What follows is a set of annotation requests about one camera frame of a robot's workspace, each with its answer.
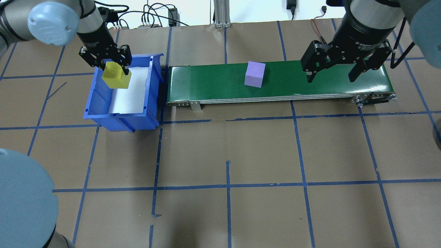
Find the purple cube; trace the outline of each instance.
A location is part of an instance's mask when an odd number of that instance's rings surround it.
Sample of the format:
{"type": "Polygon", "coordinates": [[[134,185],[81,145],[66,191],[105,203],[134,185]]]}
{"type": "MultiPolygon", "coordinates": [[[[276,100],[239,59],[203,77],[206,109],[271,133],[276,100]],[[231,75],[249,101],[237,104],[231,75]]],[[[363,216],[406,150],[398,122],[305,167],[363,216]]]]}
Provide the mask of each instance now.
{"type": "Polygon", "coordinates": [[[249,61],[247,72],[245,73],[245,85],[262,88],[263,73],[265,64],[249,61]]]}

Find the grid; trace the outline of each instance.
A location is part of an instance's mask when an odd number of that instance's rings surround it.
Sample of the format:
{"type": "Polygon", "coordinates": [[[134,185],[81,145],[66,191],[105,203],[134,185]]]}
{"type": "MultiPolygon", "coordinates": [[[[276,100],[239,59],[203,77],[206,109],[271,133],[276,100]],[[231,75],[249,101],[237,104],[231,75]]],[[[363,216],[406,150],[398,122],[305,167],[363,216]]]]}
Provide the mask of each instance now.
{"type": "MultiPolygon", "coordinates": [[[[332,19],[332,23],[334,26],[334,29],[336,29],[336,25],[334,20],[332,19]]],[[[282,53],[283,53],[283,58],[286,61],[287,60],[287,55],[285,52],[285,46],[284,46],[284,40],[283,40],[283,34],[282,34],[282,29],[280,27],[280,22],[277,21],[277,27],[278,27],[278,33],[280,35],[280,44],[281,44],[281,49],[282,49],[282,53]]],[[[118,31],[117,35],[116,35],[116,42],[118,42],[118,37],[119,37],[120,32],[118,31]]],[[[169,54],[170,54],[170,43],[171,43],[171,38],[172,38],[172,34],[173,34],[173,28],[169,29],[169,34],[168,34],[168,45],[167,45],[167,56],[166,56],[166,64],[165,64],[165,68],[168,68],[169,65],[169,54]]],[[[228,44],[228,40],[227,40],[227,34],[228,34],[228,29],[224,28],[224,62],[225,64],[227,63],[227,44],[228,44]]],[[[227,122],[234,122],[234,121],[261,121],[261,120],[293,120],[293,128],[295,130],[295,137],[292,137],[293,139],[295,139],[296,144],[297,144],[297,150],[298,150],[298,155],[299,155],[299,162],[300,162],[300,170],[301,170],[301,176],[302,176],[302,181],[301,182],[286,182],[286,183],[257,183],[257,184],[231,184],[230,183],[230,165],[234,164],[234,161],[226,161],[226,183],[225,184],[214,184],[214,185],[193,185],[193,186],[158,186],[158,178],[160,175],[160,164],[161,164],[161,142],[163,139],[163,127],[164,125],[170,125],[170,124],[182,124],[182,123],[206,123],[206,122],[211,122],[211,119],[201,119],[201,120],[176,120],[176,121],[164,121],[164,102],[162,102],[162,107],[161,107],[161,121],[160,121],[160,132],[159,132],[159,137],[158,137],[158,149],[157,149],[157,162],[156,162],[156,171],[155,171],[155,179],[154,179],[154,186],[153,187],[132,187],[132,188],[88,188],[88,181],[89,181],[89,176],[90,176],[90,171],[91,171],[91,164],[93,161],[93,155],[94,155],[94,151],[95,151],[95,147],[97,144],[97,139],[98,139],[98,133],[100,131],[100,126],[95,125],[95,124],[80,124],[80,125],[54,125],[54,126],[41,126],[41,119],[43,117],[43,113],[45,111],[46,108],[46,103],[47,103],[47,99],[50,96],[50,92],[51,89],[53,87],[53,83],[56,77],[63,77],[63,76],[78,76],[78,75],[92,75],[93,73],[75,73],[75,74],[57,74],[61,59],[63,57],[63,53],[65,50],[65,47],[62,48],[60,56],[58,58],[58,62],[57,62],[57,66],[55,68],[55,71],[53,73],[53,75],[35,75],[35,76],[14,76],[14,77],[4,77],[5,71],[8,67],[9,61],[11,60],[13,54],[14,54],[14,50],[16,48],[16,44],[14,45],[14,47],[11,50],[11,54],[9,55],[8,61],[6,62],[6,65],[3,69],[3,72],[1,74],[0,80],[2,79],[23,79],[23,78],[39,78],[39,77],[47,77],[47,78],[52,78],[49,89],[47,91],[46,94],[46,101],[43,104],[43,107],[41,109],[41,113],[38,119],[38,123],[36,126],[29,126],[29,127],[1,127],[0,130],[24,130],[24,129],[31,129],[34,130],[34,135],[32,137],[30,146],[29,146],[29,150],[27,155],[28,156],[32,156],[32,148],[33,148],[33,144],[37,135],[38,130],[40,129],[52,129],[52,128],[96,128],[96,133],[95,133],[95,137],[93,140],[93,145],[92,145],[92,150],[90,153],[90,159],[89,159],[89,166],[87,168],[87,172],[86,172],[86,177],[84,180],[84,186],[83,188],[70,188],[70,189],[54,189],[53,192],[80,192],[81,195],[81,201],[80,201],[80,207],[78,210],[78,215],[77,215],[77,219],[76,219],[76,224],[75,224],[75,231],[74,231],[74,235],[73,235],[73,242],[76,242],[76,238],[77,238],[77,233],[78,233],[78,228],[79,228],[79,224],[81,222],[81,215],[82,215],[82,208],[83,208],[83,204],[85,202],[85,196],[88,192],[123,192],[123,191],[152,191],[153,192],[153,198],[152,198],[152,209],[151,209],[151,214],[154,217],[159,217],[160,215],[156,213],[156,201],[157,201],[157,192],[158,191],[165,191],[165,190],[193,190],[193,189],[212,189],[212,188],[225,188],[226,189],[226,193],[227,193],[227,197],[226,197],[226,201],[227,201],[227,223],[228,226],[227,231],[228,231],[228,247],[232,247],[232,215],[231,215],[231,211],[232,211],[232,207],[231,207],[231,196],[230,196],[230,190],[232,188],[259,188],[259,187],[303,187],[303,192],[304,192],[304,200],[305,200],[305,207],[306,207],[306,214],[307,214],[307,221],[308,221],[308,227],[309,227],[309,233],[310,233],[310,243],[312,247],[316,247],[315,244],[315,238],[314,238],[314,225],[318,225],[317,223],[313,223],[312,222],[312,217],[311,217],[311,210],[310,210],[310,202],[309,202],[309,196],[308,196],[308,186],[319,186],[319,185],[358,185],[358,184],[377,184],[379,186],[380,192],[381,192],[381,196],[382,196],[382,200],[383,200],[383,204],[384,204],[384,208],[386,211],[386,215],[387,215],[387,219],[389,222],[389,227],[390,227],[390,231],[392,233],[392,237],[393,237],[393,241],[395,244],[395,247],[400,247],[399,245],[399,240],[397,238],[396,232],[395,232],[395,228],[394,228],[394,224],[393,224],[393,219],[391,217],[390,214],[390,210],[389,210],[389,206],[388,206],[388,201],[385,195],[385,191],[383,188],[384,184],[408,184],[408,183],[429,183],[429,182],[441,182],[441,178],[425,178],[425,179],[401,179],[401,180],[382,180],[379,171],[377,170],[377,162],[376,162],[376,158],[375,158],[375,154],[374,154],[374,150],[372,148],[372,143],[370,140],[370,136],[369,136],[369,130],[368,127],[366,125],[365,122],[365,117],[366,116],[393,116],[393,115],[427,115],[429,117],[429,120],[431,122],[431,125],[434,128],[434,132],[437,135],[437,138],[439,139],[439,141],[441,142],[441,136],[439,133],[439,130],[436,126],[436,123],[434,121],[434,118],[432,116],[432,114],[440,114],[441,111],[440,110],[430,110],[425,98],[419,88],[419,85],[413,75],[413,72],[411,70],[411,67],[409,66],[408,60],[421,60],[424,58],[421,57],[417,57],[417,58],[407,58],[404,60],[404,63],[406,64],[407,70],[409,71],[409,74],[411,75],[412,81],[417,89],[417,92],[421,98],[421,101],[425,107],[425,111],[422,112],[414,112],[414,113],[408,113],[408,112],[397,112],[397,113],[363,113],[362,109],[358,109],[358,113],[348,113],[348,114],[330,114],[330,115],[296,115],[296,111],[295,111],[295,103],[293,101],[290,102],[291,105],[291,109],[292,109],[292,115],[291,116],[271,116],[271,117],[252,117],[252,118],[236,118],[233,120],[226,120],[227,122]],[[364,129],[364,134],[366,137],[366,142],[367,145],[369,147],[369,152],[371,155],[371,159],[372,159],[372,165],[375,169],[376,172],[376,180],[365,180],[365,181],[318,181],[318,182],[311,182],[307,180],[307,176],[305,174],[305,168],[304,168],[304,164],[303,164],[303,154],[302,154],[302,145],[301,145],[301,140],[302,137],[299,135],[299,129],[298,129],[298,124],[297,124],[297,120],[299,119],[310,119],[310,118],[319,118],[319,117],[324,117],[324,118],[335,118],[335,117],[359,117],[360,121],[363,125],[363,129],[364,129]]],[[[165,77],[164,78],[168,78],[168,71],[164,70],[164,74],[165,77]]],[[[149,227],[149,247],[152,247],[153,245],[153,233],[154,233],[154,225],[151,225],[149,227]]]]}

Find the light blue end cap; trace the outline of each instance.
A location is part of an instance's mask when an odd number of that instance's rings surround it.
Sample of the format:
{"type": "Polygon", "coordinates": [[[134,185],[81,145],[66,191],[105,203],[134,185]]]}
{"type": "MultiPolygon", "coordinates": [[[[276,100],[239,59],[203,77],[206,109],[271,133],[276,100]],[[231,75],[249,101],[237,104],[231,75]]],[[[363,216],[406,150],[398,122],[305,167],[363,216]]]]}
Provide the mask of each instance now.
{"type": "Polygon", "coordinates": [[[0,247],[41,248],[55,228],[58,198],[32,158],[0,149],[0,247]]]}
{"type": "Polygon", "coordinates": [[[441,69],[441,0],[426,3],[412,18],[412,40],[426,61],[441,69]]]}
{"type": "Polygon", "coordinates": [[[28,15],[28,28],[39,41],[48,45],[67,45],[78,31],[77,13],[65,4],[37,4],[28,15]]]}

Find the green conveyor belt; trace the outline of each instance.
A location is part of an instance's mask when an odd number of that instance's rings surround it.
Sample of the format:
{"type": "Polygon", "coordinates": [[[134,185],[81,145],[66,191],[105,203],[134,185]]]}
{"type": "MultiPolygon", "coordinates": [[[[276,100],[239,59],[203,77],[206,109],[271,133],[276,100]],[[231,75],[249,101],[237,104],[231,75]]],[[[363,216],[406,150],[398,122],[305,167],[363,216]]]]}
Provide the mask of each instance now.
{"type": "Polygon", "coordinates": [[[266,62],[262,88],[245,86],[247,63],[172,67],[168,104],[189,101],[226,103],[352,97],[356,93],[393,93],[384,66],[362,73],[351,83],[354,65],[336,65],[306,81],[300,61],[266,62]]]}

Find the blue plastic bin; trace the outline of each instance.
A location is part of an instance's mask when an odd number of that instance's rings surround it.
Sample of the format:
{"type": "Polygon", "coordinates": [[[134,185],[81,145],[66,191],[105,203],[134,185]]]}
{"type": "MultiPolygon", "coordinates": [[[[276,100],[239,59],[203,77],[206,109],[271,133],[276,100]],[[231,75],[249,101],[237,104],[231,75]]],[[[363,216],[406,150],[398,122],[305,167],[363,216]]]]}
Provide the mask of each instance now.
{"type": "Polygon", "coordinates": [[[155,129],[159,126],[157,120],[157,100],[159,84],[163,83],[159,58],[162,53],[133,55],[132,64],[129,67],[148,67],[149,72],[146,80],[146,95],[144,98],[144,110],[142,113],[111,113],[109,114],[112,92],[101,76],[103,71],[95,69],[89,98],[87,99],[84,119],[92,119],[109,131],[129,131],[155,129]]]}

